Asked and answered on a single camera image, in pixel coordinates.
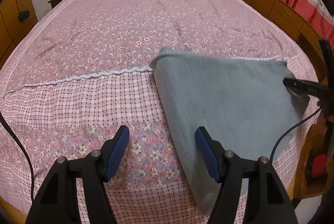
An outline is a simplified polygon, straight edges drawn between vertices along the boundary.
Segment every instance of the wooden wardrobe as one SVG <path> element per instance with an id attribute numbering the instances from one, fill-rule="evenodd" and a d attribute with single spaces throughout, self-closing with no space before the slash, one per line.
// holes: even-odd
<path id="1" fill-rule="evenodd" d="M 29 17 L 19 20 L 19 12 L 29 11 Z M 37 23 L 31 0 L 3 0 L 0 4 L 0 69 L 15 47 Z"/>

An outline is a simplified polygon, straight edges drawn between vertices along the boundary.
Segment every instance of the pink bedspread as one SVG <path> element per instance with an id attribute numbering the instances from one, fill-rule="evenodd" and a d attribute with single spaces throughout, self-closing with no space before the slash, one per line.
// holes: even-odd
<path id="1" fill-rule="evenodd" d="M 25 146 L 35 194 L 56 158 L 84 157 L 119 125 L 130 143 L 106 190 L 119 223 L 205 223 L 173 147 L 149 62 L 161 46 L 213 56 L 285 59 L 316 80 L 306 55 L 240 0 L 64 0 L 14 50 L 0 72 L 0 106 Z M 316 109 L 311 99 L 305 116 Z M 297 167 L 301 126 L 274 166 L 285 187 Z M 82 181 L 77 183 L 88 223 Z M 30 172 L 0 129 L 0 196 L 28 213 Z M 245 195 L 236 223 L 241 223 Z"/>

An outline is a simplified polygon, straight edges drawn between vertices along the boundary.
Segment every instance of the folded clothes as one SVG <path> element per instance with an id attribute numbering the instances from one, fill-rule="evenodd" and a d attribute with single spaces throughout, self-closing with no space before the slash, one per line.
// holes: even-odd
<path id="1" fill-rule="evenodd" d="M 162 48 L 151 65 L 182 168 L 197 206 L 209 215 L 219 187 L 196 149 L 204 126 L 226 150 L 252 160 L 270 156 L 278 138 L 303 118 L 309 97 L 286 89 L 285 61 L 216 58 Z M 283 151 L 295 131 L 276 150 Z M 241 194 L 247 191 L 243 183 Z"/>

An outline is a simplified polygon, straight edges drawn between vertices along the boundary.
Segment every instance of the folded gray fabric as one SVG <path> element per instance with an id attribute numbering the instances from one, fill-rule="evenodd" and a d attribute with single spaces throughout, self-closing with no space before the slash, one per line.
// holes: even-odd
<path id="1" fill-rule="evenodd" d="M 294 78 L 285 61 L 216 58 L 162 48 L 150 66 L 182 168 L 206 215 L 220 185 L 209 177 L 196 148 L 196 129 L 204 126 L 226 150 L 257 160 L 270 156 L 278 138 L 303 118 L 309 102 L 307 95 L 283 85 L 283 78 Z M 282 140 L 275 158 L 294 133 Z"/>

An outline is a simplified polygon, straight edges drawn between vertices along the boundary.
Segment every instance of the wire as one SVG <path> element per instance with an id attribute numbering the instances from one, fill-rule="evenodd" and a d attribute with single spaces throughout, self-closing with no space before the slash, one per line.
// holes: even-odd
<path id="1" fill-rule="evenodd" d="M 273 150 L 272 150 L 272 153 L 271 153 L 271 155 L 270 155 L 270 162 L 271 162 L 271 163 L 273 163 L 273 155 L 275 154 L 275 151 L 276 151 L 276 149 L 277 149 L 277 147 L 278 147 L 278 144 L 282 141 L 282 139 L 283 139 L 289 132 L 291 132 L 293 129 L 295 129 L 296 127 L 302 125 L 304 122 L 308 121 L 311 117 L 315 116 L 315 115 L 316 115 L 316 114 L 323 108 L 323 106 L 325 105 L 325 103 L 326 103 L 326 102 L 323 102 L 323 103 L 320 105 L 320 107 L 319 107 L 318 110 L 316 110 L 313 114 L 309 115 L 307 118 L 303 119 L 301 122 L 298 122 L 296 125 L 292 126 L 289 130 L 287 130 L 287 131 L 286 131 L 286 132 L 285 132 L 285 133 L 284 133 L 284 134 L 277 140 L 277 142 L 276 142 L 276 144 L 275 144 L 275 146 L 274 146 L 274 148 L 273 148 Z"/>
<path id="2" fill-rule="evenodd" d="M 9 125 L 7 124 L 7 122 L 5 121 L 5 119 L 3 118 L 1 112 L 0 112 L 0 122 L 2 124 L 2 126 L 4 126 L 4 128 L 7 130 L 7 132 L 11 135 L 11 137 L 13 137 L 13 139 L 15 140 L 15 142 L 17 143 L 17 145 L 20 147 L 20 149 L 22 150 L 24 156 L 26 157 L 29 167 L 30 167 L 30 173 L 31 173 L 31 202 L 34 201 L 34 184 L 35 184 L 35 179 L 34 179 L 34 170 L 32 168 L 32 164 L 29 158 L 28 153 L 26 152 L 26 150 L 24 149 L 23 145 L 21 144 L 20 140 L 17 138 L 17 136 L 15 135 L 15 133 L 13 132 L 13 130 L 9 127 Z"/>

